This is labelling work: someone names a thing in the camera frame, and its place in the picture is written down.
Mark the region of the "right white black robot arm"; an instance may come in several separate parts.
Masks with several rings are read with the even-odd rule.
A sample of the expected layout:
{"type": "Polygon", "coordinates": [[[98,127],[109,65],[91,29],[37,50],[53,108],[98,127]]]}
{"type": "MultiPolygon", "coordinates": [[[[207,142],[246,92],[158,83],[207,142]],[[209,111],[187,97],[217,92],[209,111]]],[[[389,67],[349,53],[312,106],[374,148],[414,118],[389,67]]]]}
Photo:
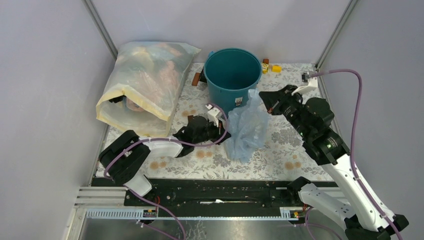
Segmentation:
{"type": "Polygon", "coordinates": [[[344,194],[342,202],[324,193],[311,181],[299,177],[287,189],[287,201],[318,210],[338,224],[350,240],[388,240],[404,230],[409,221],[395,214],[378,198],[356,164],[343,139],[330,123],[334,118],[328,102],[319,97],[303,101],[295,85],[259,93],[267,111],[282,115],[300,134],[305,152],[325,170],[344,194]]]}

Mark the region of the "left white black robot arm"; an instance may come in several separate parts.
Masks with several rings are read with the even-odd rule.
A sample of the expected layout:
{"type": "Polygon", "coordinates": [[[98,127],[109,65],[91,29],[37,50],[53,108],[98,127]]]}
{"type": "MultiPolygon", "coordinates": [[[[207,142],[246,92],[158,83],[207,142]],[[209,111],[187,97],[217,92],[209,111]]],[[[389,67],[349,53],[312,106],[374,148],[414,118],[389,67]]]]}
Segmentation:
{"type": "Polygon", "coordinates": [[[155,192],[150,180],[139,169],[147,160],[161,157],[185,157],[195,148],[221,144],[231,134],[224,123],[217,124],[203,116],[194,116],[186,126],[165,138],[140,137],[127,130],[99,154],[104,173],[115,184],[136,193],[136,199],[144,206],[152,204],[155,192]]]}

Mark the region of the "light blue plastic trash bag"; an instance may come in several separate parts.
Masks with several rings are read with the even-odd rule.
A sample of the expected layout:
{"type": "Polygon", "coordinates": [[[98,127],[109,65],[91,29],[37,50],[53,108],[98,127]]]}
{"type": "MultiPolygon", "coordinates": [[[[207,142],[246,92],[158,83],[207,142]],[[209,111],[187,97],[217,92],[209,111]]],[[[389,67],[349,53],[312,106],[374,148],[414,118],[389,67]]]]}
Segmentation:
{"type": "Polygon", "coordinates": [[[250,89],[246,105],[228,113],[231,137],[224,141],[224,148],[232,161],[246,164],[265,145],[270,115],[264,110],[259,93],[258,89],[250,89]]]}

